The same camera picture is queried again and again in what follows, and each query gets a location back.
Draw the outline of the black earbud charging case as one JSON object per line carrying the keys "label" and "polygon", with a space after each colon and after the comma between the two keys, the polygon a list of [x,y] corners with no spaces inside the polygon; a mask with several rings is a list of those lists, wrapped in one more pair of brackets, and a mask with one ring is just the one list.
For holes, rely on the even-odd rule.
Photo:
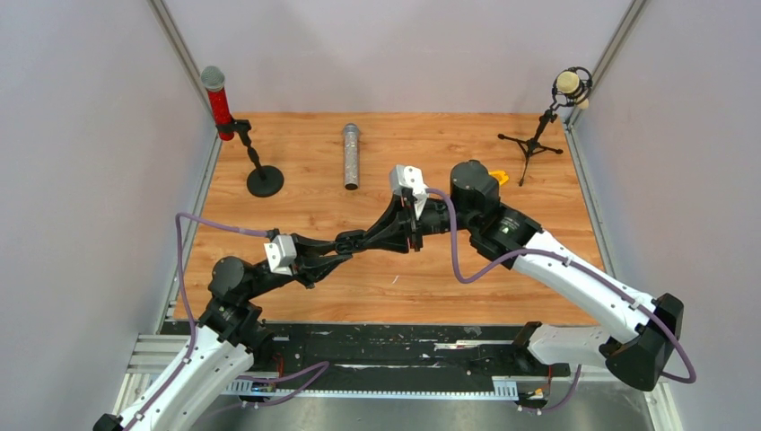
{"label": "black earbud charging case", "polygon": [[365,230],[339,233],[335,239],[335,252],[339,255],[354,254],[365,250]]}

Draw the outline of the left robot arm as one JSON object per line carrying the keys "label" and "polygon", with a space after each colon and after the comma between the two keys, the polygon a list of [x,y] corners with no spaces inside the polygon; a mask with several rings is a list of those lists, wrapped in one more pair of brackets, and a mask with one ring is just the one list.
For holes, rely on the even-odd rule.
{"label": "left robot arm", "polygon": [[260,320],[253,298],[298,282],[312,288],[349,260],[333,242],[297,234],[270,235],[257,264],[228,256],[213,268],[211,300],[189,341],[130,407],[104,414],[96,430],[188,430],[230,383],[275,359],[274,333]]}

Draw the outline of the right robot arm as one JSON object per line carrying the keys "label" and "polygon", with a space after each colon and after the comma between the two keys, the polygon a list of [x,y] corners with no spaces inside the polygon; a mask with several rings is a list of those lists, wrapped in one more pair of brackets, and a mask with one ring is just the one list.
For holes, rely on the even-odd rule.
{"label": "right robot arm", "polygon": [[448,191],[429,188],[409,165],[389,175],[393,197],[386,212],[352,241],[355,251],[416,251],[423,238],[465,230],[470,245],[488,262],[531,277],[576,304],[591,326],[526,324],[512,362],[523,374],[546,365],[587,365],[607,369],[620,382],[651,391],[666,375],[672,354],[683,361],[683,383],[697,373],[680,344],[683,303],[674,295],[653,297],[606,274],[567,247],[538,222],[505,205],[499,181],[477,160],[458,163]]}

